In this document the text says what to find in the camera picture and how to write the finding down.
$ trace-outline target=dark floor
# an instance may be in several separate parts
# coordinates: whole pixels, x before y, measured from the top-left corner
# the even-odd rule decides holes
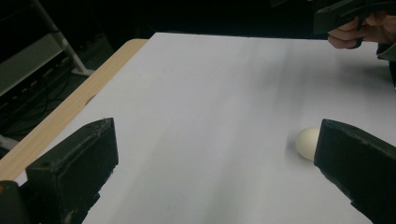
[[[87,69],[95,70],[114,53],[104,35],[97,36],[92,42],[87,43],[84,49],[77,51]],[[36,92],[29,94],[26,101],[21,105],[33,102],[25,106],[21,113],[13,121],[1,130],[4,137],[21,141],[33,128],[50,114],[71,92],[73,92],[87,77],[72,73],[74,68],[68,57],[55,67],[51,67],[42,81],[37,86]],[[15,115],[14,111],[1,111],[0,116],[10,118]],[[0,158],[7,153],[0,148]]]

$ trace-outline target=ball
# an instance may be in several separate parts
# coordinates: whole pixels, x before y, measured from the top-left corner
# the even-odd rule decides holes
[[[319,132],[319,128],[305,128],[298,133],[296,138],[295,146],[298,153],[310,161],[315,158]]]

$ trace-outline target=round white object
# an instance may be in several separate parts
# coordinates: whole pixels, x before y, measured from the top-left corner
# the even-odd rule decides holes
[[[319,128],[306,128],[301,130],[295,142],[296,149],[304,158],[313,161],[317,150]]]

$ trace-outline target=egg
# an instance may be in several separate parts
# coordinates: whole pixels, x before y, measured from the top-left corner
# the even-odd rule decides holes
[[[316,127],[301,130],[296,138],[295,147],[304,158],[313,161],[317,150],[320,129]]]

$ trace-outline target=black object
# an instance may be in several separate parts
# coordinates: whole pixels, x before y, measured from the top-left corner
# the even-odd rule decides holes
[[[0,223],[82,223],[118,163],[113,119],[81,127],[32,162],[21,187],[0,181]]]
[[[314,164],[374,224],[396,223],[396,147],[324,119]]]

